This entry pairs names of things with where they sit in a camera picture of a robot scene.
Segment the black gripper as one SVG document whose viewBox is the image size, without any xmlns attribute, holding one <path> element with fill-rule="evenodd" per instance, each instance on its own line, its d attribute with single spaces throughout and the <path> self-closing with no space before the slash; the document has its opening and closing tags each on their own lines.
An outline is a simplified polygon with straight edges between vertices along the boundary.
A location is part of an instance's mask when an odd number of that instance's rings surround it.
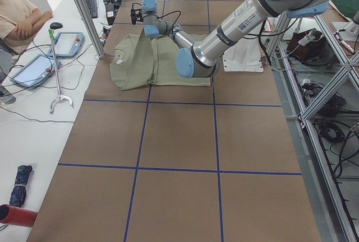
<svg viewBox="0 0 359 242">
<path fill-rule="evenodd" d="M 130 10 L 130 16 L 133 25 L 136 25 L 137 21 L 142 21 L 142 5 L 133 3 Z"/>
</svg>

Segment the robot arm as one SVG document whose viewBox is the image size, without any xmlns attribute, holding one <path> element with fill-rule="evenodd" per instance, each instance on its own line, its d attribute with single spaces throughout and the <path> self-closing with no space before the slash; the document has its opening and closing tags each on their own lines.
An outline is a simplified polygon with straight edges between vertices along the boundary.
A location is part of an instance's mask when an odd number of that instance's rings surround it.
<svg viewBox="0 0 359 242">
<path fill-rule="evenodd" d="M 329 0 L 245 0 L 202 41 L 194 40 L 176 22 L 161 20 L 157 0 L 142 0 L 142 9 L 131 10 L 131 19 L 144 23 L 146 37 L 166 35 L 178 45 L 176 70 L 182 77 L 207 78 L 218 72 L 219 57 L 267 18 L 282 13 L 288 18 L 316 16 L 328 5 Z"/>
</svg>

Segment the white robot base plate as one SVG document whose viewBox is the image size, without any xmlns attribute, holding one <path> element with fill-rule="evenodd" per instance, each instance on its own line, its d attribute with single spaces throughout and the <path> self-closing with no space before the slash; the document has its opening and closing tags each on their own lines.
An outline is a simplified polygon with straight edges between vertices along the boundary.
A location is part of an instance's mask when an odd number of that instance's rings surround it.
<svg viewBox="0 0 359 242">
<path fill-rule="evenodd" d="M 223 54 L 225 72 L 263 72 L 259 43 L 256 39 L 241 39 Z"/>
</svg>

